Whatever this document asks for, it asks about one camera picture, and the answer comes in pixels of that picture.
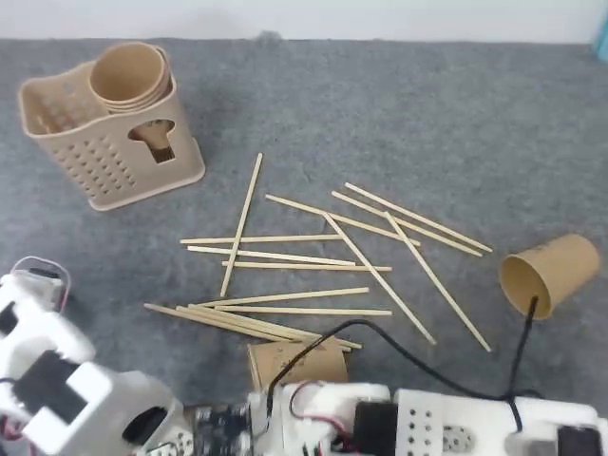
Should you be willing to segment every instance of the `white wall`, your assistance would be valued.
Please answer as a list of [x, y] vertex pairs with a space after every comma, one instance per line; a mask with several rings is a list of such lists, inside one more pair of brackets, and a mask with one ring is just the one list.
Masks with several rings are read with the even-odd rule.
[[608, 0], [4, 0], [4, 38], [590, 43]]

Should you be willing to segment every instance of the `tipped-over paper cup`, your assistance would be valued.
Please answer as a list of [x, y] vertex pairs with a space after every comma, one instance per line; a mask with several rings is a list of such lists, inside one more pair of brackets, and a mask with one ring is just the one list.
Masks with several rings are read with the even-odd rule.
[[166, 93], [171, 72], [162, 52], [146, 43], [108, 48], [91, 69], [89, 83], [111, 112], [133, 112]]
[[544, 319], [598, 269], [595, 246], [583, 236], [566, 235], [505, 258], [500, 272], [501, 286], [507, 299], [522, 314], [528, 313], [532, 297], [537, 296], [539, 303], [534, 317]]

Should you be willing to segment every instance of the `wooden chopstick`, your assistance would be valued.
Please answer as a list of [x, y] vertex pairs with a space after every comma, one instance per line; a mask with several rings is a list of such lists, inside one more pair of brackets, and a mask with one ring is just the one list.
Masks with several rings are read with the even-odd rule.
[[[339, 200], [343, 200], [349, 204], [352, 204], [353, 206], [356, 206], [360, 209], [363, 209], [364, 211], [368, 211], [372, 214], [375, 214], [376, 216], [384, 218], [384, 211], [380, 211], [380, 210], [376, 209], [375, 207], [371, 207], [368, 204], [366, 204], [365, 202], [361, 202], [357, 199], [347, 197], [346, 195], [342, 195], [340, 192], [335, 192], [335, 191], [332, 192], [332, 196], [338, 198]], [[454, 249], [458, 249], [467, 254], [474, 255], [475, 257], [482, 256], [482, 254], [480, 254], [476, 250], [473, 250], [470, 247], [460, 244], [460, 243], [456, 242], [455, 240], [448, 239], [447, 237], [438, 235], [437, 233], [433, 233], [432, 231], [429, 231], [425, 228], [421, 228], [420, 226], [414, 225], [413, 223], [409, 223], [408, 221], [402, 220], [400, 218], [396, 218], [395, 220], [400, 225], [406, 226], [412, 231], [416, 231], [423, 236], [443, 242], [445, 245], [449, 245], [450, 247], [453, 247]]]
[[[302, 242], [318, 240], [341, 240], [339, 235], [293, 235], [293, 236], [250, 236], [242, 237], [240, 243], [255, 242]], [[180, 244], [229, 244], [235, 237], [193, 237], [180, 239]]]
[[441, 283], [441, 281], [439, 280], [437, 275], [433, 272], [433, 270], [430, 269], [430, 266], [428, 266], [425, 259], [422, 257], [422, 255], [420, 255], [418, 250], [416, 250], [416, 247], [414, 247], [414, 245], [409, 240], [408, 236], [403, 232], [401, 227], [398, 225], [397, 220], [395, 220], [394, 217], [391, 214], [389, 214], [388, 212], [385, 212], [385, 216], [386, 216], [387, 220], [390, 222], [390, 224], [392, 225], [392, 227], [394, 228], [394, 230], [397, 232], [397, 234], [406, 243], [406, 245], [408, 246], [408, 248], [412, 252], [412, 254], [415, 256], [415, 258], [418, 260], [418, 262], [420, 263], [420, 266], [422, 266], [422, 269], [425, 271], [425, 273], [427, 273], [427, 276], [433, 282], [435, 287], [437, 287], [437, 290], [439, 290], [439, 292], [446, 299], [447, 303], [451, 306], [451, 308], [454, 310], [454, 312], [460, 317], [460, 319], [463, 320], [463, 323], [465, 323], [465, 326], [468, 328], [468, 330], [473, 334], [473, 336], [477, 339], [477, 341], [481, 344], [482, 347], [484, 347], [484, 349], [487, 352], [492, 352], [492, 349], [490, 348], [488, 343], [485, 341], [484, 337], [480, 334], [479, 331], [477, 331], [477, 328], [475, 328], [475, 325], [473, 325], [473, 323], [471, 323], [471, 320], [468, 319], [465, 312], [456, 303], [456, 301], [451, 296], [451, 294], [447, 292], [446, 287], [444, 287], [444, 285]]
[[[221, 265], [226, 266], [228, 261], [222, 261]], [[298, 263], [257, 263], [249, 261], [235, 261], [235, 268], [253, 269], [305, 269], [310, 271], [345, 271], [345, 272], [367, 272], [365, 266], [336, 266], [332, 264], [298, 264]], [[390, 266], [374, 266], [378, 272], [390, 272]]]
[[[325, 213], [322, 209], [317, 209], [316, 207], [309, 206], [308, 204], [302, 204], [301, 202], [293, 201], [291, 199], [275, 197], [274, 195], [266, 194], [266, 200], [278, 202], [280, 204], [285, 204], [286, 206], [293, 207], [295, 209], [299, 209], [300, 211], [310, 212], [311, 214], [317, 214], [318, 216], [323, 217]], [[369, 225], [368, 223], [363, 223], [362, 221], [354, 220], [352, 218], [340, 216], [338, 214], [334, 214], [333, 212], [328, 212], [329, 215], [332, 216], [332, 219], [341, 221], [342, 223], [346, 223], [351, 226], [356, 226], [357, 228], [361, 228], [362, 230], [369, 231], [371, 233], [375, 233], [376, 235], [385, 236], [387, 238], [393, 238], [397, 240], [401, 240], [400, 237], [395, 235], [394, 233], [383, 230], [382, 228], [378, 228], [374, 225]], [[417, 240], [411, 240], [415, 245], [420, 246], [420, 242]]]
[[339, 290], [322, 290], [318, 292], [303, 292], [303, 293], [287, 293], [287, 294], [269, 294], [265, 296], [252, 297], [236, 297], [232, 299], [220, 299], [218, 301], [203, 302], [201, 304], [190, 304], [188, 307], [216, 307], [216, 306], [232, 306], [234, 304], [255, 304], [257, 302], [275, 302], [288, 301], [292, 299], [304, 299], [310, 297], [327, 297], [327, 296], [342, 296], [342, 295], [358, 295], [369, 293], [368, 287], [361, 288], [344, 288]]
[[299, 314], [299, 315], [360, 315], [385, 316], [391, 311], [376, 309], [319, 309], [303, 307], [258, 307], [258, 306], [216, 306], [217, 311], [247, 312], [250, 314]]
[[242, 326], [238, 326], [238, 325], [235, 325], [232, 323], [215, 320], [215, 319], [203, 316], [203, 315], [197, 315], [194, 313], [177, 311], [175, 309], [169, 309], [167, 307], [157, 306], [156, 304], [146, 303], [146, 304], [143, 304], [143, 306], [150, 311], [160, 312], [161, 314], [167, 314], [167, 315], [172, 315], [172, 316], [178, 316], [180, 318], [185, 318], [187, 320], [196, 321], [198, 323], [204, 323], [205, 325], [215, 326], [218, 328], [222, 328], [224, 330], [232, 331], [234, 333], [251, 335], [253, 337], [258, 337], [260, 339], [272, 340], [274, 342], [288, 342], [288, 341], [292, 340], [288, 337], [282, 337], [279, 335], [269, 334], [269, 333], [258, 331], [258, 330], [252, 330], [252, 329], [244, 328]]
[[257, 175], [259, 174], [259, 167], [262, 165], [262, 153], [257, 154], [256, 165], [254, 166], [254, 174], [251, 176], [249, 181], [249, 188], [247, 189], [247, 196], [245, 197], [245, 203], [240, 213], [240, 219], [238, 220], [237, 233], [235, 234], [235, 241], [232, 244], [230, 250], [230, 256], [228, 257], [228, 267], [226, 268], [224, 279], [221, 282], [221, 290], [219, 295], [221, 297], [226, 296], [226, 290], [228, 289], [228, 282], [230, 282], [230, 275], [232, 274], [232, 268], [237, 259], [238, 244], [240, 238], [243, 235], [243, 229], [245, 228], [245, 221], [247, 220], [247, 213], [249, 212], [249, 206], [251, 205], [251, 198], [254, 195], [254, 189], [256, 188]]
[[393, 211], [397, 211], [400, 212], [401, 214], [410, 217], [411, 219], [416, 219], [422, 223], [425, 223], [428, 226], [432, 226], [433, 228], [435, 228], [436, 230], [439, 231], [443, 231], [444, 233], [452, 236], [453, 238], [457, 238], [463, 242], [467, 242], [470, 245], [477, 247], [478, 249], [481, 250], [485, 250], [487, 252], [493, 252], [492, 249], [490, 247], [488, 247], [487, 245], [482, 244], [481, 242], [479, 242], [478, 240], [472, 239], [471, 237], [462, 235], [460, 233], [458, 233], [457, 231], [454, 231], [450, 228], [447, 228], [445, 225], [442, 225], [441, 223], [437, 223], [436, 221], [433, 221], [429, 218], [423, 217], [420, 214], [416, 214], [415, 212], [412, 212], [404, 207], [398, 206], [397, 204], [394, 204], [390, 201], [388, 201], [387, 199], [383, 199], [378, 197], [377, 195], [374, 195], [371, 192], [368, 192], [367, 190], [362, 189], [361, 187], [357, 187], [356, 185], [353, 185], [352, 183], [349, 182], [345, 182], [344, 184], [347, 188], [351, 189], [354, 192], [357, 192], [359, 195], [362, 195], [366, 198], [369, 198], [370, 200], [374, 200], [376, 202], [379, 202], [380, 204], [388, 207], [389, 209], [392, 209]]
[[[276, 323], [269, 323], [268, 321], [256, 320], [254, 318], [250, 318], [248, 316], [221, 312], [215, 309], [207, 309], [201, 307], [178, 307], [178, 309], [183, 310], [185, 312], [195, 313], [195, 314], [205, 314], [205, 315], [213, 315], [216, 318], [226, 318], [229, 321], [235, 322], [239, 326], [244, 325], [253, 325], [255, 329], [259, 331], [266, 332], [270, 331], [271, 333], [276, 333], [276, 335], [282, 335], [284, 337], [290, 337], [293, 340], [309, 340], [309, 339], [318, 339], [321, 337], [321, 334], [317, 334], [315, 332], [308, 332], [299, 330], [297, 328], [291, 328], [289, 326], [277, 325]], [[350, 348], [350, 349], [362, 349], [363, 346], [361, 344], [357, 344], [355, 342], [351, 342], [349, 340], [337, 339], [340, 345]]]
[[[228, 254], [228, 255], [230, 255], [230, 252], [231, 252], [230, 249], [222, 249], [219, 247], [203, 247], [203, 246], [198, 246], [198, 245], [189, 245], [188, 250], [190, 252], [203, 252], [203, 253], [207, 253], [207, 254]], [[343, 261], [341, 259], [332, 259], [332, 258], [319, 258], [316, 256], [276, 254], [273, 252], [255, 252], [255, 251], [251, 251], [251, 250], [238, 250], [237, 253], [242, 257], [284, 259], [286, 261], [300, 261], [303, 263], [334, 264], [334, 265], [339, 265], [339, 266], [355, 266], [353, 261]]]
[[430, 342], [432, 345], [436, 345], [437, 341], [434, 339], [430, 332], [424, 327], [424, 325], [420, 322], [418, 317], [409, 309], [408, 305], [399, 297], [399, 295], [390, 287], [387, 281], [378, 273], [373, 267], [367, 258], [363, 255], [363, 253], [359, 250], [359, 248], [352, 242], [346, 233], [342, 231], [342, 228], [335, 222], [331, 215], [325, 213], [325, 220], [332, 226], [335, 232], [342, 237], [344, 242], [351, 248], [352, 252], [359, 258], [359, 260], [365, 264], [371, 275], [378, 281], [378, 283], [385, 289], [385, 291], [389, 294], [392, 300], [401, 308], [401, 310], [408, 316], [409, 320], [414, 324], [414, 326], [420, 331], [423, 336]]

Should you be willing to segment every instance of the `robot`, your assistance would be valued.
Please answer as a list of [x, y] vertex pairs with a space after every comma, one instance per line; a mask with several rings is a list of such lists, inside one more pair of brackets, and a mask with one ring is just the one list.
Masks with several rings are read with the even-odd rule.
[[372, 384], [286, 385], [270, 415], [263, 391], [186, 420], [160, 381], [94, 362], [60, 313], [68, 285], [34, 267], [0, 279], [0, 409], [47, 455], [608, 455], [608, 421], [589, 406], [518, 397], [518, 431], [506, 402]]

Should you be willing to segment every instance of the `beige plastic basket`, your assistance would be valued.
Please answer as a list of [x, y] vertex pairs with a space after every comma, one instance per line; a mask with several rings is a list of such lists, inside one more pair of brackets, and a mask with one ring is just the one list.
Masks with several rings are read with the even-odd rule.
[[[26, 81], [19, 91], [25, 133], [37, 141], [88, 195], [107, 211], [198, 181], [205, 172], [178, 99], [169, 93], [136, 113], [110, 115], [88, 83], [94, 62], [64, 74]], [[154, 150], [132, 131], [163, 123], [169, 131]]]

